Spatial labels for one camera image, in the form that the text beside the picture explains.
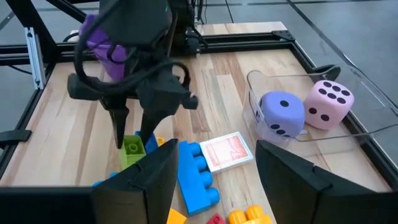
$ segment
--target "transparent container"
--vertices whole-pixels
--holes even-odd
[[[318,129],[307,123],[295,137],[276,134],[267,124],[259,106],[261,97],[272,91],[283,91],[304,101],[314,84],[330,80],[345,86],[354,95],[350,112],[337,126]],[[370,139],[398,133],[398,109],[357,68],[335,65],[322,73],[267,76],[258,70],[247,75],[243,119],[257,138],[269,141],[301,157],[351,151]]]

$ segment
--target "card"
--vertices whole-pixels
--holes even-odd
[[[253,159],[239,132],[201,142],[200,147],[210,172],[241,166]]]

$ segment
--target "blue die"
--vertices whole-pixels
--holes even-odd
[[[304,127],[303,101],[291,93],[270,91],[261,97],[259,106],[268,129],[278,136],[295,138]]]

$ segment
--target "green lego brick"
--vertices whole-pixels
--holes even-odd
[[[122,170],[135,164],[145,155],[144,145],[139,136],[124,136],[122,148],[119,150]]]

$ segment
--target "blue lego brick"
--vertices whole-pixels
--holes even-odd
[[[198,143],[180,143],[177,179],[189,216],[204,212],[220,201],[217,189],[209,188],[213,178],[206,167]]]
[[[152,134],[147,142],[147,144],[145,145],[145,152],[148,155],[149,153],[155,151],[158,146],[157,146],[157,141],[156,141],[156,137],[154,134]]]
[[[119,172],[113,172],[113,173],[111,173],[110,175],[109,175],[109,178],[111,178],[111,177],[113,177],[113,176],[115,176],[116,174],[118,174]],[[93,184],[93,187],[96,187],[96,186],[98,186],[100,183],[102,183],[102,182],[104,182],[103,180],[101,180],[101,181],[97,181],[97,182],[95,182],[94,184]]]

